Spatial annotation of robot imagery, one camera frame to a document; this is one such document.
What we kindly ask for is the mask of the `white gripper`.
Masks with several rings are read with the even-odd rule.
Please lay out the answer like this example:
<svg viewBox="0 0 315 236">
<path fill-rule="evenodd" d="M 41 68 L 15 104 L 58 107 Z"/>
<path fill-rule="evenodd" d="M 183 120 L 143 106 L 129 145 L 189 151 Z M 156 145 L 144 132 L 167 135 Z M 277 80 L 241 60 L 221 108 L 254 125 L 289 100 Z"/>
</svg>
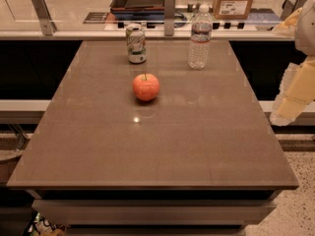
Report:
<svg viewBox="0 0 315 236">
<path fill-rule="evenodd" d="M 290 38 L 295 33 L 295 48 L 309 55 L 299 65 L 290 63 L 283 73 L 270 121 L 276 126 L 286 126 L 315 100 L 315 0 L 307 0 L 272 32 Z"/>
</svg>

